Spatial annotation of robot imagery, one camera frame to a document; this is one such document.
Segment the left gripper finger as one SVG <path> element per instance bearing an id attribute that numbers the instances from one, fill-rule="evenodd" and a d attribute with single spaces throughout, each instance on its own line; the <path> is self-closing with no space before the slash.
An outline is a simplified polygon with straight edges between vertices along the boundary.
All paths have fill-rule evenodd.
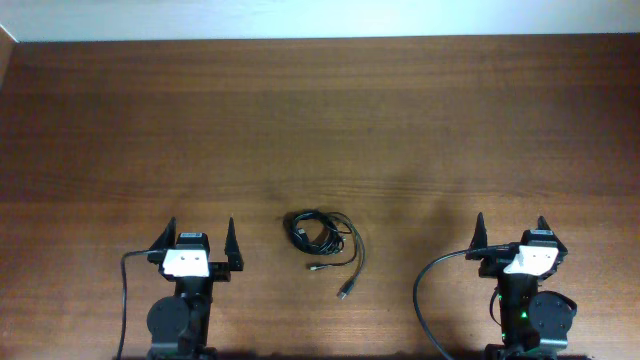
<path id="1" fill-rule="evenodd" d="M 176 218 L 172 217 L 163 232 L 149 247 L 149 251 L 166 250 L 174 246 L 176 239 Z"/>
<path id="2" fill-rule="evenodd" d="M 235 222 L 232 217 L 229 218 L 224 252 L 227 256 L 230 271 L 240 272 L 244 270 L 244 260 L 237 241 Z"/>

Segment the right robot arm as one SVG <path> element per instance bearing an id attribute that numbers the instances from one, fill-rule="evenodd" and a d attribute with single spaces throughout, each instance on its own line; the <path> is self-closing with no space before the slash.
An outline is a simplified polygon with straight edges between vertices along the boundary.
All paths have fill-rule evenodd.
<path id="1" fill-rule="evenodd" d="M 568 347 L 577 304 L 558 292 L 539 289 L 567 255 L 544 217 L 534 229 L 524 231 L 520 241 L 491 246 L 484 217 L 477 216 L 465 258 L 480 263 L 481 278 L 497 281 L 490 303 L 499 305 L 499 313 L 491 317 L 500 325 L 502 339 L 485 347 L 485 359 L 556 359 Z"/>

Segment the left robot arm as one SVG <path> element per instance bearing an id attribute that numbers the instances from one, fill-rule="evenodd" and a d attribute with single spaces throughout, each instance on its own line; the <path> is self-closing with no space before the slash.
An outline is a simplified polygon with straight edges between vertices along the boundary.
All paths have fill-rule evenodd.
<path id="1" fill-rule="evenodd" d="M 228 222 L 225 239 L 227 259 L 211 261 L 210 252 L 205 233 L 179 233 L 175 219 L 169 221 L 149 248 L 147 260 L 175 289 L 171 296 L 156 301 L 148 312 L 148 359 L 218 358 L 217 350 L 207 345 L 213 286 L 229 282 L 233 272 L 244 268 L 233 220 Z"/>

